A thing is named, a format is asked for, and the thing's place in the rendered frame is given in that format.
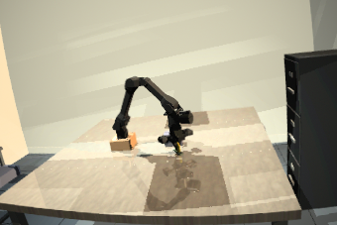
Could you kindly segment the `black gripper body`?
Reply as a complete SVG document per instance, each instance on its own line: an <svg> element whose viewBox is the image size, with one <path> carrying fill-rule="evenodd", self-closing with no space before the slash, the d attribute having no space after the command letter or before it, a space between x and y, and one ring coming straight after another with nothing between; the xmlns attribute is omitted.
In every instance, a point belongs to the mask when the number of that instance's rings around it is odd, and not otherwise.
<svg viewBox="0 0 337 225"><path fill-rule="evenodd" d="M158 137L158 141L161 143L161 144L165 144L165 143L167 143L169 140L171 140L171 141L174 141L175 140L175 138L173 138L172 137L172 129L178 129L178 127L181 127L180 125L179 125L179 123L178 124L176 124L176 125L168 125L168 127L169 127L169 134L170 134L170 136L165 136L165 135L163 135L163 136L160 136L160 137ZM188 131L188 136L190 136L190 135L193 135L193 131L192 130L190 130L190 129L184 129L184 130L187 130Z"/></svg>

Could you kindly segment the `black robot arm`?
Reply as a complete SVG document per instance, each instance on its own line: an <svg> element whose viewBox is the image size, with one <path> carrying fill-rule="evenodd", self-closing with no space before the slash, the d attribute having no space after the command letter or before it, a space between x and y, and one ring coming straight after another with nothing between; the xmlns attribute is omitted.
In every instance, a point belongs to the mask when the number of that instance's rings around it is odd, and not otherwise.
<svg viewBox="0 0 337 225"><path fill-rule="evenodd" d="M168 116L169 125L176 125L178 123L193 123L193 115L190 110L182 111L183 109L178 104L177 100L169 95L166 95L148 77L132 76L125 80L125 94L122 102L122 109L112 126L113 130L116 130L116 140L127 139L129 136L129 130L127 126L131 117L128 115L128 111L132 102L134 92L139 86L145 86L161 102L163 108L166 110L164 116ZM171 134L172 137L179 142L185 140L185 137L188 136L188 131L182 131L182 129L178 127L177 130L175 128L172 129Z"/></svg>

